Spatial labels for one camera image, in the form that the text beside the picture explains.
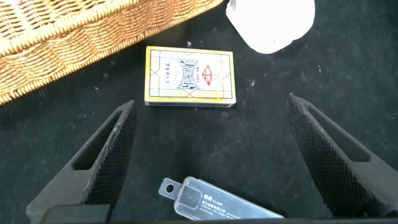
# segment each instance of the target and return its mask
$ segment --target playing card box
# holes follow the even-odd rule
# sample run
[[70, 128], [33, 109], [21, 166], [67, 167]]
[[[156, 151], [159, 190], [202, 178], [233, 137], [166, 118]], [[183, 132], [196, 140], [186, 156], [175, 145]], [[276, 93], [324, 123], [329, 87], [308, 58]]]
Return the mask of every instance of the playing card box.
[[147, 47], [146, 105], [230, 107], [235, 102], [232, 52]]

